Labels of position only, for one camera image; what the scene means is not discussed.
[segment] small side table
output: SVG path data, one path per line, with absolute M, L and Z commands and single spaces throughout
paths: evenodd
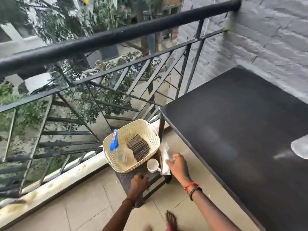
M 152 158 L 155 158 L 160 163 L 161 168 L 161 157 L 160 157 L 160 151 L 158 150 L 155 155 L 152 156 Z M 120 183 L 125 191 L 126 194 L 128 194 L 129 189 L 131 188 L 131 180 L 137 173 L 142 173 L 144 175 L 148 175 L 150 186 L 153 185 L 158 179 L 160 179 L 162 176 L 160 175 L 160 172 L 156 171 L 155 173 L 150 173 L 147 169 L 147 162 L 139 166 L 138 168 L 134 169 L 133 171 L 130 171 L 128 173 L 118 173 L 115 172 L 118 179 L 120 180 Z M 162 187 L 164 184 L 168 184 L 172 179 L 172 175 L 166 175 L 164 176 L 164 181 L 159 183 L 158 186 L 153 188 L 146 196 L 143 197 L 143 193 L 140 195 L 138 200 L 136 201 L 135 208 L 141 207 L 145 201 L 152 195 L 154 192 L 156 192 L 160 187 Z

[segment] blue spray nozzle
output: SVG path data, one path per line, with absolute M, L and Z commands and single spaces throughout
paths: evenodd
M 111 143 L 110 143 L 110 151 L 115 150 L 119 146 L 118 143 L 118 130 L 113 131 Z

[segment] handrail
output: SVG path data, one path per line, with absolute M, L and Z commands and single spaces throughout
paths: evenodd
M 46 65 L 74 56 L 78 52 L 90 52 L 102 47 L 126 42 L 135 38 L 174 28 L 211 16 L 229 11 L 237 11 L 241 0 L 230 0 L 219 4 L 212 4 L 193 10 L 169 15 L 121 27 L 110 31 L 93 34 L 89 37 L 80 37 L 76 40 L 64 41 L 57 44 L 28 50 L 8 58 L 0 59 L 0 77 L 5 77 L 21 70 L 29 69 L 33 65 Z

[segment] white mug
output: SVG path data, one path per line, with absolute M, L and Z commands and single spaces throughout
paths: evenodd
M 156 159 L 149 159 L 147 162 L 147 168 L 151 173 L 154 173 L 156 171 L 161 171 L 159 167 L 159 163 Z

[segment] balcony floor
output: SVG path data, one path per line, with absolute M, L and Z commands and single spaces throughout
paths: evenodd
M 184 155 L 192 179 L 241 230 L 259 230 L 176 133 L 168 131 L 164 141 L 170 147 L 169 153 Z M 114 171 L 108 167 L 8 230 L 100 231 L 125 197 Z M 175 178 L 155 192 L 145 205 L 132 211 L 124 230 L 144 230 L 146 225 L 151 225 L 153 231 L 165 230 L 166 210 L 177 216 L 180 230 L 210 230 Z

